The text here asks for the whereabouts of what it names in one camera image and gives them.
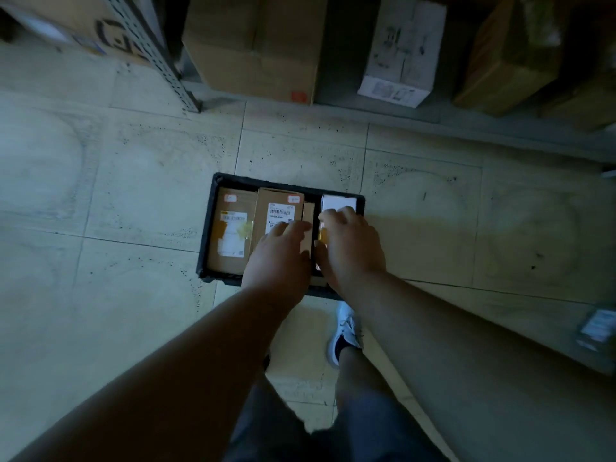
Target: gray shorts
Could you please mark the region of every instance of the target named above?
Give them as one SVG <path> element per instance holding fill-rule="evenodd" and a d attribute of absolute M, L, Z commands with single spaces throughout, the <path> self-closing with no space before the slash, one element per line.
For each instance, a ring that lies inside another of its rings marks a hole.
<path fill-rule="evenodd" d="M 329 429 L 309 434 L 274 392 L 252 387 L 224 462 L 438 461 L 448 459 L 396 400 L 366 393 L 348 402 Z"/>

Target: hand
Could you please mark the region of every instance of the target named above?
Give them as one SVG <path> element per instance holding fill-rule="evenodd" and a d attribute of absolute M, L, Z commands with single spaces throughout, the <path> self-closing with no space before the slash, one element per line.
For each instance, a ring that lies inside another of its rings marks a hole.
<path fill-rule="evenodd" d="M 327 283 L 340 296 L 344 298 L 344 291 L 362 275 L 386 271 L 379 234 L 353 208 L 328 209 L 319 214 L 319 220 L 327 229 L 328 245 L 316 241 L 315 258 Z"/>
<path fill-rule="evenodd" d="M 276 224 L 250 255 L 242 289 L 258 291 L 289 310 L 298 304 L 308 290 L 311 276 L 310 256 L 307 251 L 299 252 L 299 243 L 311 228 L 310 222 L 302 220 Z"/>

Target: black tray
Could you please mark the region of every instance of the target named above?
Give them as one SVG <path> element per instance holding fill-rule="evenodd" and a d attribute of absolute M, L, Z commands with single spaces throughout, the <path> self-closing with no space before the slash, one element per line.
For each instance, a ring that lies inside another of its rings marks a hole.
<path fill-rule="evenodd" d="M 317 188 L 306 188 L 305 186 L 284 185 L 282 183 L 266 182 L 265 180 L 256 180 L 248 177 L 237 177 L 231 174 L 215 173 L 212 177 L 212 187 L 210 189 L 210 198 L 208 200 L 208 212 L 205 215 L 205 223 L 203 225 L 203 235 L 201 236 L 201 249 L 199 250 L 199 260 L 196 265 L 196 272 L 199 278 L 204 282 L 212 282 L 212 280 L 222 280 L 227 285 L 235 285 L 239 287 L 242 284 L 242 276 L 239 274 L 227 274 L 209 269 L 208 251 L 210 249 L 210 235 L 212 233 L 212 224 L 214 220 L 212 215 L 216 209 L 216 201 L 218 201 L 218 189 L 220 187 L 231 188 L 233 190 L 257 191 L 259 188 L 275 188 L 277 190 L 289 191 L 291 193 L 304 194 L 305 202 L 313 202 L 315 204 L 314 219 L 312 220 L 312 239 L 316 240 L 319 232 L 319 209 L 321 207 L 321 197 L 324 194 L 332 194 L 334 196 L 345 196 L 348 198 L 357 198 L 357 213 L 363 215 L 366 205 L 366 199 L 359 194 L 340 193 L 329 190 L 319 190 Z M 312 275 L 322 277 L 320 271 L 317 270 L 314 255 L 312 254 Z M 331 298 L 341 300 L 340 296 L 328 285 L 320 287 L 311 285 L 308 287 L 308 295 L 321 298 Z"/>

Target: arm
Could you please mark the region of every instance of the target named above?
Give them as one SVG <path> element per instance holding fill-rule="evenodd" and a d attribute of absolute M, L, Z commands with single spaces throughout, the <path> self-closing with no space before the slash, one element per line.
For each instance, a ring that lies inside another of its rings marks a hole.
<path fill-rule="evenodd" d="M 220 460 L 281 322 L 310 280 L 308 222 L 278 224 L 242 289 L 61 419 L 15 461 Z"/>
<path fill-rule="evenodd" d="M 613 382 L 387 273 L 376 231 L 352 209 L 320 218 L 324 275 L 461 460 L 613 458 Z"/>

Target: concrete floor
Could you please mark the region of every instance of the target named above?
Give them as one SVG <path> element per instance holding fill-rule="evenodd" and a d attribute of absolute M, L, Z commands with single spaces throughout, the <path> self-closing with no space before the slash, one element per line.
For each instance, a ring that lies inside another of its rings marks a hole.
<path fill-rule="evenodd" d="M 236 291 L 194 273 L 217 171 L 361 192 L 390 271 L 612 371 L 572 338 L 614 294 L 614 185 L 596 165 L 310 109 L 192 115 L 154 70 L 26 35 L 0 64 L 0 460 Z M 308 429 L 336 414 L 334 314 L 306 297 L 272 345 L 269 378 Z"/>

